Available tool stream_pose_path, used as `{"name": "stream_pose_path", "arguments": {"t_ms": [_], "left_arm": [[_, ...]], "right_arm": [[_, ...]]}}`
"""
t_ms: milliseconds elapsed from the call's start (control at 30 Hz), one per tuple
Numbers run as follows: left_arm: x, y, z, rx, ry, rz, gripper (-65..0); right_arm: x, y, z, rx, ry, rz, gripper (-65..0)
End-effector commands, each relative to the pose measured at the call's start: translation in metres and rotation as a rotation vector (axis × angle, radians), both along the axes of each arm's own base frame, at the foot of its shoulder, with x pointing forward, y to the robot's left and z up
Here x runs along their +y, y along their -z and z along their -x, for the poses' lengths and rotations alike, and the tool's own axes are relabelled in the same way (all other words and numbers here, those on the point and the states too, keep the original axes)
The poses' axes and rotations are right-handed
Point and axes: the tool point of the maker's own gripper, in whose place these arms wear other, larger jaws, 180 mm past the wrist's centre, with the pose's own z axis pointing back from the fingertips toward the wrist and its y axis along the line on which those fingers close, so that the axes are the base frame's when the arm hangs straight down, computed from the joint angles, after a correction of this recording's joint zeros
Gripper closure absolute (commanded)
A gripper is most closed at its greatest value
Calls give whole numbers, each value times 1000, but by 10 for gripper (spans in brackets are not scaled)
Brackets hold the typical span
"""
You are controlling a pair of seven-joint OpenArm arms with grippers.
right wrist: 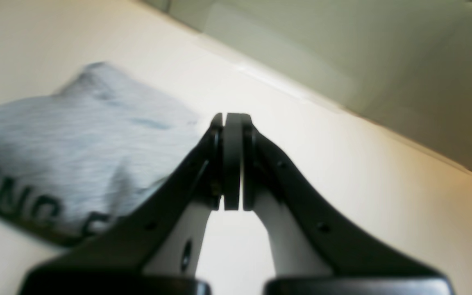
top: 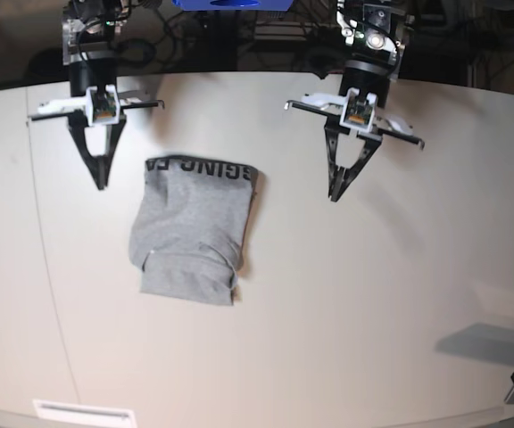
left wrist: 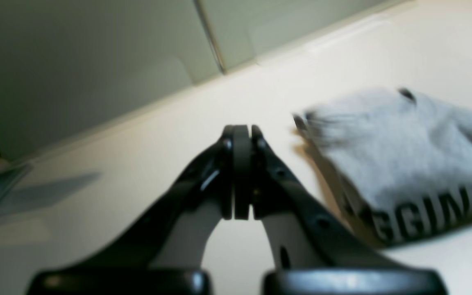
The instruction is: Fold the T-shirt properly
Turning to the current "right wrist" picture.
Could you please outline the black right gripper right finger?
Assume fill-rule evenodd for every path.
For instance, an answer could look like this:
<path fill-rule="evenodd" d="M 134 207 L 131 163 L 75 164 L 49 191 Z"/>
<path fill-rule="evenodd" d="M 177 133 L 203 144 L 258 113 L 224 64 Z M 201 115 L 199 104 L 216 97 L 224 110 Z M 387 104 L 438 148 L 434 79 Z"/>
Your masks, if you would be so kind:
<path fill-rule="evenodd" d="M 276 277 L 265 295 L 452 295 L 450 281 L 356 226 L 242 116 L 243 208 L 264 224 Z"/>

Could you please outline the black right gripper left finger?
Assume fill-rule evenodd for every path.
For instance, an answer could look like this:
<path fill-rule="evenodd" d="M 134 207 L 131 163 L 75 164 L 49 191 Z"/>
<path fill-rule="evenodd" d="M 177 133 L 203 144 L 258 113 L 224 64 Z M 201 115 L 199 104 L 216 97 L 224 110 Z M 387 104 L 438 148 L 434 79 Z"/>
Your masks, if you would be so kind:
<path fill-rule="evenodd" d="M 101 236 L 32 270 L 21 295 L 210 295 L 195 278 L 205 229 L 224 201 L 238 210 L 239 114 L 215 115 L 200 142 L 146 202 Z"/>

